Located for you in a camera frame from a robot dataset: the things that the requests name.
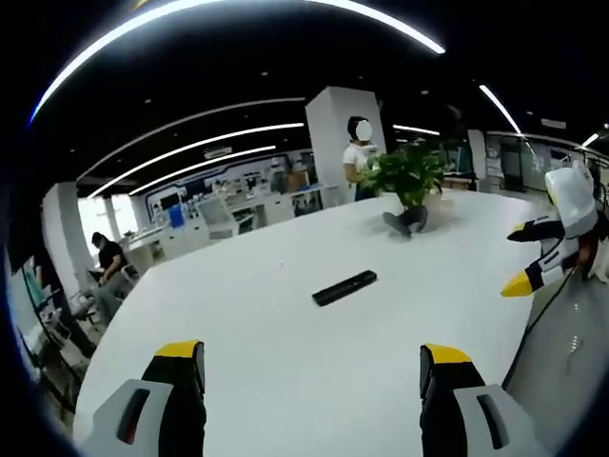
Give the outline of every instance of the white table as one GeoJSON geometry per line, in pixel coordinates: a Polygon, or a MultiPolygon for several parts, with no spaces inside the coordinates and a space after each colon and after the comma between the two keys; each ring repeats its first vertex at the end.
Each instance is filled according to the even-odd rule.
{"type": "Polygon", "coordinates": [[[150,269],[97,348],[74,438],[169,342],[206,345],[209,456],[420,455],[419,350],[460,348],[503,380],[531,298],[503,285],[539,255],[505,239],[522,200],[448,191],[456,216],[408,241],[383,223],[394,195],[252,231],[150,269]],[[319,308],[311,294],[366,269],[378,281],[319,308]]]}

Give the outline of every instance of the black ceiling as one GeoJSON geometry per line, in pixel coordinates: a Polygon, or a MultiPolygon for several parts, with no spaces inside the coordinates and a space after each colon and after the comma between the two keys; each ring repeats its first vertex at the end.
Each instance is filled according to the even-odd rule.
{"type": "MultiPolygon", "coordinates": [[[[15,92],[21,128],[72,56],[129,14],[162,2],[151,0],[135,12],[129,12],[130,3],[52,3],[27,18],[35,39],[20,55],[27,70],[15,92]]],[[[549,10],[523,1],[362,3],[428,34],[446,53],[437,55],[352,12],[306,2],[228,1],[179,12],[102,50],[49,99],[29,129],[19,129],[20,176],[35,182],[34,193],[41,194],[148,131],[227,105],[305,99],[233,109],[166,129],[88,176],[106,180],[223,133],[305,122],[305,103],[328,85],[375,91],[383,102],[385,128],[398,123],[445,136],[463,135],[467,128],[511,130],[478,84],[500,97],[523,131],[581,143],[609,121],[609,77],[601,70],[606,42],[600,39],[599,19],[583,4],[549,10]],[[565,121],[567,130],[545,128],[541,117],[565,121]]],[[[309,140],[301,128],[221,144],[234,150],[269,145],[290,150],[309,146],[309,140]]],[[[593,146],[609,154],[607,142],[593,146]]],[[[201,149],[192,149],[129,179],[144,184],[201,161],[201,149]]]]}

